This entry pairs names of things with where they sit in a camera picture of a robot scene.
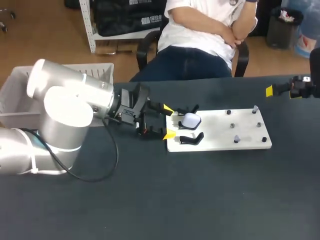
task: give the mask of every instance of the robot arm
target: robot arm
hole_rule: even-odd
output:
[[[266,96],[280,96],[289,92],[292,99],[307,99],[310,96],[320,98],[320,48],[310,54],[310,72],[311,77],[298,75],[285,84],[273,84],[266,89]]]
[[[115,93],[111,84],[40,59],[31,71],[26,91],[30,98],[43,103],[40,125],[36,133],[0,128],[0,174],[59,175],[70,170],[94,117],[102,119],[105,126],[108,119],[138,125],[138,133],[145,137],[168,138],[165,128],[147,127],[145,109],[168,116],[174,111],[152,102],[149,88],[140,84],[134,91]]]

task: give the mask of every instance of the hand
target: hand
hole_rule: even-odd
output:
[[[221,31],[220,36],[223,38],[224,42],[230,45],[233,49],[235,49],[237,45],[240,45],[243,42],[243,40],[237,40],[234,36],[234,33],[232,32],[231,27],[225,25],[223,30]]]

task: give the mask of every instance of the crossed arms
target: crossed arms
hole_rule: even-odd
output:
[[[246,1],[232,27],[226,26],[189,6],[173,8],[169,13],[175,23],[194,31],[220,35],[226,44],[235,48],[255,27],[256,7],[256,2]]]

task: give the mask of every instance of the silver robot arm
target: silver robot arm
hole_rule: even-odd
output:
[[[118,104],[111,84],[44,59],[31,71],[27,95],[43,103],[37,134],[68,169],[93,117],[104,118]],[[0,128],[0,174],[65,172],[34,135]]]

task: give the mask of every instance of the black cable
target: black cable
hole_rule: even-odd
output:
[[[111,177],[117,166],[118,166],[118,162],[119,162],[119,149],[118,149],[118,145],[117,145],[117,142],[114,138],[114,136],[112,135],[105,119],[102,119],[102,123],[103,123],[103,126],[104,128],[107,130],[107,132],[109,133],[111,139],[112,139],[112,142],[114,144],[114,148],[115,148],[115,161],[114,161],[114,165],[113,165],[113,168],[111,169],[110,172],[108,172],[106,175],[102,176],[102,177],[99,177],[99,178],[85,178],[85,177],[80,177],[76,174],[74,174],[73,172],[71,172],[60,160],[59,158],[54,154],[54,152],[51,150],[51,148],[48,146],[48,144],[44,141],[44,139],[39,136],[37,133],[35,133],[33,130],[30,130],[30,129],[27,129],[27,128],[21,128],[22,131],[24,132],[27,132],[27,133],[30,133],[32,134],[33,136],[35,136],[42,144],[43,146],[48,150],[48,152],[51,154],[52,158],[60,165],[61,168],[63,168],[68,174],[70,174],[71,176],[73,176],[74,178],[76,179],[79,179],[81,181],[84,181],[84,182],[89,182],[89,183],[97,183],[97,182],[101,182],[109,177]]]

